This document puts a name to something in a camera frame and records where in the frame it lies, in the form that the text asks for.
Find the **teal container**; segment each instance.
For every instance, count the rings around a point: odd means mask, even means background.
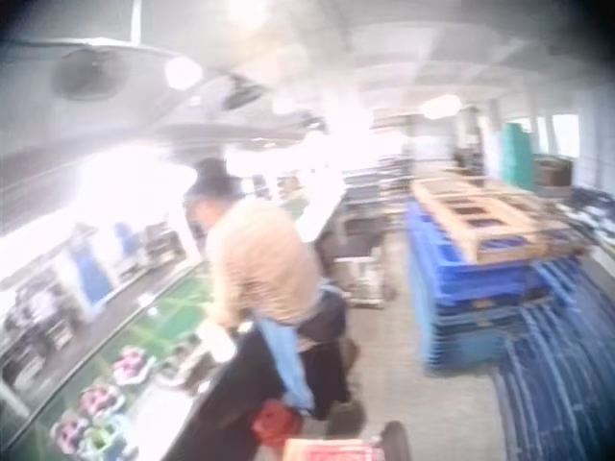
[[[529,134],[517,123],[507,123],[502,130],[502,179],[526,190],[534,189],[534,154]]]

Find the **stacked crates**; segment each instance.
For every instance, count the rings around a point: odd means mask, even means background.
[[[614,459],[615,303],[574,259],[536,267],[555,296],[522,312],[494,374],[508,459]]]
[[[430,371],[464,370],[500,359],[523,332],[522,307],[545,294],[526,262],[473,265],[417,203],[407,211],[410,285]]]

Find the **dark hair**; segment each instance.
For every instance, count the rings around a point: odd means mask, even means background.
[[[220,158],[206,158],[196,167],[197,180],[186,192],[186,197],[203,197],[212,200],[235,200],[235,178],[229,175],[226,162]]]

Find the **blue apron strap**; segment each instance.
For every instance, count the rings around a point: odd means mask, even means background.
[[[255,319],[286,388],[285,403],[299,410],[313,410],[314,397],[306,383],[306,372],[299,356],[299,337],[295,327],[281,325],[256,313]]]

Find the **window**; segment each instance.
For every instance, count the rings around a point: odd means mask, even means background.
[[[526,133],[531,133],[531,123],[529,118],[515,118],[510,120],[510,123],[518,123]],[[547,119],[545,117],[538,117],[538,147],[541,154],[547,154],[549,152],[549,137],[547,135]]]
[[[557,146],[559,147],[559,154],[565,157],[577,158],[579,150],[578,115],[573,113],[554,115],[553,129]]]

